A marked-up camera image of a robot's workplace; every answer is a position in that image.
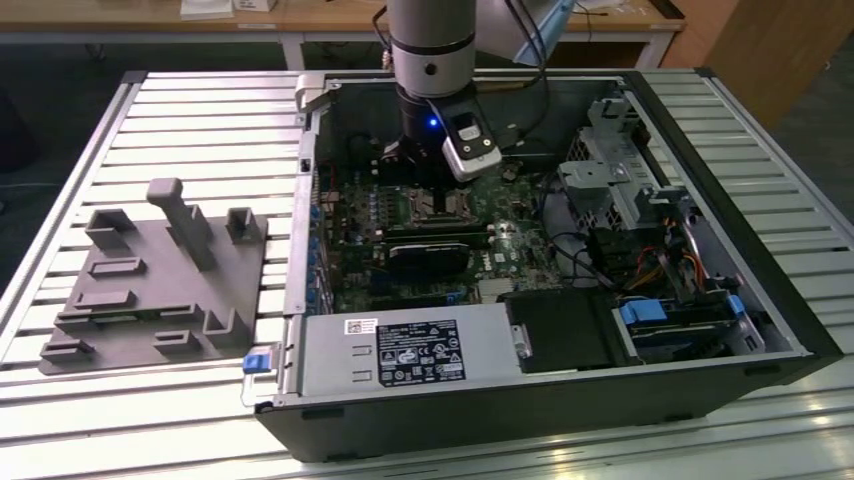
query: floor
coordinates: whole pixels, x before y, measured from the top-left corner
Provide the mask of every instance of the floor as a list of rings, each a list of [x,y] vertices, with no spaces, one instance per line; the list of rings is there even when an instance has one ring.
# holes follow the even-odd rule
[[[101,61],[83,46],[0,46],[0,90],[41,147],[39,161],[0,173],[0,292],[5,289],[73,168],[112,92],[128,70],[279,70],[270,44],[111,45]],[[308,68],[378,68],[379,49],[308,46]],[[484,66],[502,66],[479,59]],[[854,37],[773,132],[842,212],[854,219]]]

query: aluminum slotted table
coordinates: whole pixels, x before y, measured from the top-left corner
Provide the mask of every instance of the aluminum slotted table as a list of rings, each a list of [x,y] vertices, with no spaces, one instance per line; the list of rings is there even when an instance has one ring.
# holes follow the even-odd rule
[[[835,341],[854,349],[854,233],[717,79],[645,73]],[[151,178],[180,176],[206,216],[270,218],[256,343],[280,340],[300,126],[296,73],[136,74],[109,104],[0,301],[0,478],[774,478],[854,467],[854,357],[699,420],[342,464],[302,464],[251,416],[240,360],[43,376],[95,209],[159,218]],[[653,147],[673,183],[678,175]],[[271,393],[272,382],[252,394]]]

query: barcode sticker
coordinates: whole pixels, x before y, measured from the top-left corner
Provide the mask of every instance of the barcode sticker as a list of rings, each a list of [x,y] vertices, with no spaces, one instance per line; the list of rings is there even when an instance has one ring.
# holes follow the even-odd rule
[[[375,318],[351,318],[344,322],[344,335],[359,335],[362,333],[376,333]]]

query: blue tab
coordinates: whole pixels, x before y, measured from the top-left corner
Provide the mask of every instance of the blue tab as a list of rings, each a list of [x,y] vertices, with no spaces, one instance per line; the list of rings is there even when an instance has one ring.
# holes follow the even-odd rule
[[[726,303],[730,304],[730,308],[733,309],[733,313],[737,317],[741,317],[745,314],[745,303],[738,295],[730,295],[726,297]]]
[[[619,309],[626,325],[635,322],[661,322],[667,320],[667,314],[658,300],[631,300]]]
[[[635,317],[635,312],[631,310],[629,304],[619,307],[619,315],[623,317],[623,323],[626,325],[631,325],[638,321],[638,317]]]
[[[254,373],[270,372],[270,354],[255,353],[243,357],[243,373],[251,375]]]

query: power supply label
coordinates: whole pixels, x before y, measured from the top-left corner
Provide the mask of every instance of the power supply label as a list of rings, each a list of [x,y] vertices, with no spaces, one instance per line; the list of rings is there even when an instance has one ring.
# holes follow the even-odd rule
[[[376,346],[383,387],[466,380],[456,320],[378,325]]]

